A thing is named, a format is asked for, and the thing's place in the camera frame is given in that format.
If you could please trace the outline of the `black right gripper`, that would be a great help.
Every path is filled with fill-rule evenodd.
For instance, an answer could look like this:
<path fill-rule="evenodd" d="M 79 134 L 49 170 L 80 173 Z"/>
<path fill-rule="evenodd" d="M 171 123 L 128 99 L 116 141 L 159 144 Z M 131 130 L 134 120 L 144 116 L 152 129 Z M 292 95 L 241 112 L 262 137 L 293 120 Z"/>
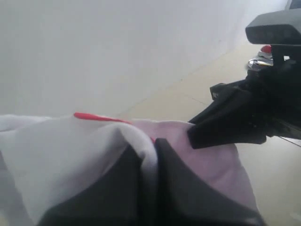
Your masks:
<path fill-rule="evenodd" d="M 301 64 L 285 61 L 210 88 L 213 102 L 190 120 L 194 149 L 247 143 L 267 136 L 301 137 Z"/>

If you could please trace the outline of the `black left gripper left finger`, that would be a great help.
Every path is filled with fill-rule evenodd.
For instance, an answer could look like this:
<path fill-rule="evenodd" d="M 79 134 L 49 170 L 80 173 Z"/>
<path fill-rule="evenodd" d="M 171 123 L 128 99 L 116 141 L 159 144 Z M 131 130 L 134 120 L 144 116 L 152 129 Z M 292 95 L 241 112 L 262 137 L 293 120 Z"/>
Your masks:
<path fill-rule="evenodd" d="M 160 226 L 160 157 L 156 144 L 132 145 L 82 159 L 49 186 L 40 226 Z"/>

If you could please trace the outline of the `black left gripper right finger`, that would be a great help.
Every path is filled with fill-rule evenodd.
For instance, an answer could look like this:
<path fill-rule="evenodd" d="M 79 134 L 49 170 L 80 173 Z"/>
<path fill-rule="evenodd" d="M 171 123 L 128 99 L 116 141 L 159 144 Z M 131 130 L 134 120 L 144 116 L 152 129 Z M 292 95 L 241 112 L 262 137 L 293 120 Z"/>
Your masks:
<path fill-rule="evenodd" d="M 158 226 L 264 226 L 262 216 L 211 188 L 180 159 L 166 139 L 158 155 Z"/>

